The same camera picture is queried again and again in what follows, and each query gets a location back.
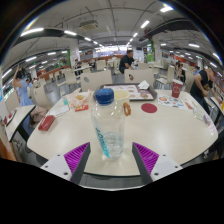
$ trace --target plastic bottle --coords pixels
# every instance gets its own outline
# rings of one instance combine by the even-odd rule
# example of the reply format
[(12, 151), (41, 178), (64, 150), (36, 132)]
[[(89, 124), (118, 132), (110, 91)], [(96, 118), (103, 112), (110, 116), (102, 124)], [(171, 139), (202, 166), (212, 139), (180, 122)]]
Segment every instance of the plastic bottle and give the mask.
[(96, 104), (91, 117), (103, 154), (110, 159), (118, 159), (124, 148), (124, 109), (114, 100), (112, 89), (96, 92)]

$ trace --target pillar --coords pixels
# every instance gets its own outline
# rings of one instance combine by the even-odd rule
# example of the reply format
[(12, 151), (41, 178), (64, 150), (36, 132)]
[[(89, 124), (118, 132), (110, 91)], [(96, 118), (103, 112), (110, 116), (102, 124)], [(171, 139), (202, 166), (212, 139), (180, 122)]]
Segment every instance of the pillar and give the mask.
[(73, 67), (75, 65), (76, 59), (80, 61), (79, 45), (78, 40), (76, 39), (70, 39), (69, 42), (70, 42), (70, 61), (71, 66)]

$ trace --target bottle label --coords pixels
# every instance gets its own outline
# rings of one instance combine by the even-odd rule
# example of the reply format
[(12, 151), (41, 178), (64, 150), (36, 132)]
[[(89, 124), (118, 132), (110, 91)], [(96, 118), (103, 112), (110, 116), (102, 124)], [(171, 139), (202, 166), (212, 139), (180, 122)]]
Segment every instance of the bottle label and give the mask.
[(108, 150), (108, 148), (107, 148), (107, 143), (106, 143), (106, 141), (105, 141), (103, 135), (100, 133), (100, 130), (99, 130), (98, 128), (96, 128), (96, 134), (97, 134), (97, 136), (98, 136), (98, 139), (99, 139), (99, 141), (100, 141), (101, 147), (102, 147), (102, 149), (103, 149), (103, 154), (104, 154), (106, 157), (110, 158), (109, 150)]

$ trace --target round table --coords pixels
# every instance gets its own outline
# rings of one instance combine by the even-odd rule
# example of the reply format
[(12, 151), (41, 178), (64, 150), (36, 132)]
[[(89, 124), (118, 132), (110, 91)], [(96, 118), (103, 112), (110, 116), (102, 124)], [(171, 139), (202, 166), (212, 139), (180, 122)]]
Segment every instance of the round table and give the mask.
[[(171, 95), (170, 90), (156, 90), (158, 94)], [(186, 92), (181, 92), (180, 99), (194, 101), (197, 108), (203, 108)], [(151, 103), (157, 107), (156, 113), (145, 113), (141, 106)], [(89, 110), (73, 110), (57, 117), (47, 132), (38, 130), (38, 126), (28, 140), (28, 147), (40, 156), (51, 159), (56, 154), (65, 154), (72, 149), (90, 142), (91, 153), (84, 172), (105, 177), (139, 176), (139, 170), (132, 154), (132, 143), (136, 142), (158, 154), (170, 156), (178, 164), (184, 164), (206, 151), (217, 139), (211, 135), (206, 124), (188, 109), (179, 110), (159, 105), (154, 101), (131, 101), (131, 116), (125, 117), (124, 154), (115, 161), (107, 159), (100, 148), (92, 121), (91, 98)], [(52, 108), (63, 106), (62, 99)]]

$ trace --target drink cup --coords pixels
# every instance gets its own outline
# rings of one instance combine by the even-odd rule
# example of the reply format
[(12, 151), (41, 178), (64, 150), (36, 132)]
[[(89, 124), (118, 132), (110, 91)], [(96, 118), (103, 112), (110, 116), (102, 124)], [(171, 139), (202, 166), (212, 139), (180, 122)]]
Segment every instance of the drink cup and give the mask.
[(177, 79), (173, 79), (172, 97), (179, 98), (182, 86), (183, 82)]

